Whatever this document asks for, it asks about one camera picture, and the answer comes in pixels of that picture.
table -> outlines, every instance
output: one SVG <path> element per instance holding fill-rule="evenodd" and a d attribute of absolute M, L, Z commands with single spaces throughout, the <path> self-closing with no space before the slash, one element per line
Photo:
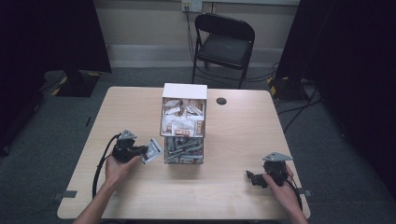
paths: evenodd
<path fill-rule="evenodd" d="M 96 165 L 112 136 L 128 129 L 137 135 L 135 146 L 154 137 L 163 147 L 162 93 L 163 88 L 108 90 L 67 187 L 77 195 L 63 198 L 60 218 L 76 218 L 91 201 Z M 137 164 L 122 188 L 112 195 L 103 218 L 288 218 L 271 190 L 252 186 L 246 175 L 246 170 L 262 174 L 262 157 L 273 151 L 290 154 L 269 92 L 209 89 L 207 95 L 204 164 L 164 164 L 163 156 Z M 219 97 L 227 104 L 218 105 Z M 300 187 L 294 163 L 287 164 Z M 98 188 L 105 181 L 104 170 Z M 309 217 L 304 195 L 302 200 Z"/>

chair backrest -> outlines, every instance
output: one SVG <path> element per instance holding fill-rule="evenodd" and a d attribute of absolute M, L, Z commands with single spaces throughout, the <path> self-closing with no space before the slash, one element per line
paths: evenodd
<path fill-rule="evenodd" d="M 220 16 L 213 13 L 205 13 L 196 17 L 195 29 L 215 35 L 227 35 L 232 38 L 254 42 L 255 33 L 253 28 L 245 21 Z"/>

black chair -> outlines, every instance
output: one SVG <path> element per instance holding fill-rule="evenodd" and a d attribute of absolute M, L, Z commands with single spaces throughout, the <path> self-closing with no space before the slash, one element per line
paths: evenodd
<path fill-rule="evenodd" d="M 214 63 L 224 67 L 243 70 L 239 79 L 238 89 L 241 89 L 242 81 L 248 72 L 251 51 L 255 39 L 253 28 L 245 21 L 223 17 L 217 14 L 201 14 L 195 19 L 197 40 L 195 45 L 194 65 L 192 68 L 192 80 L 195 76 L 197 60 Z M 201 32 L 209 33 L 203 43 Z"/>

open box lid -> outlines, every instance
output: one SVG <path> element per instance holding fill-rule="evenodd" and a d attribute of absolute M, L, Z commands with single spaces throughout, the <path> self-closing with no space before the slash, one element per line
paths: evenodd
<path fill-rule="evenodd" d="M 196 84 L 165 83 L 163 97 L 183 99 L 207 99 L 207 86 Z"/>

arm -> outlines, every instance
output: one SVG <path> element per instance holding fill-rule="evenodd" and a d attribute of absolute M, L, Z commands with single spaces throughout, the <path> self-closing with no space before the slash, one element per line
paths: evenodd
<path fill-rule="evenodd" d="M 293 177 L 293 172 L 291 171 L 288 165 L 286 165 L 286 168 L 288 170 L 288 174 L 291 175 L 291 177 Z M 291 223 L 293 224 L 308 223 L 303 211 L 300 208 L 300 205 L 298 204 L 297 197 L 291 186 L 285 182 L 285 184 L 283 184 L 283 186 L 280 187 L 274 182 L 274 179 L 267 174 L 262 175 L 262 177 L 264 178 L 265 182 L 267 182 L 267 184 L 270 186 L 272 192 L 274 193 L 275 198 L 279 201 L 282 207 L 285 208 L 285 210 L 288 212 Z"/>
<path fill-rule="evenodd" d="M 108 201 L 111 195 L 118 188 L 118 186 L 127 177 L 132 167 L 140 161 L 140 156 L 133 157 L 130 161 L 124 164 L 118 163 L 114 157 L 109 156 L 106 159 L 106 180 L 96 196 L 88 204 L 88 206 L 81 212 L 74 223 L 99 223 L 102 214 L 105 212 Z"/>

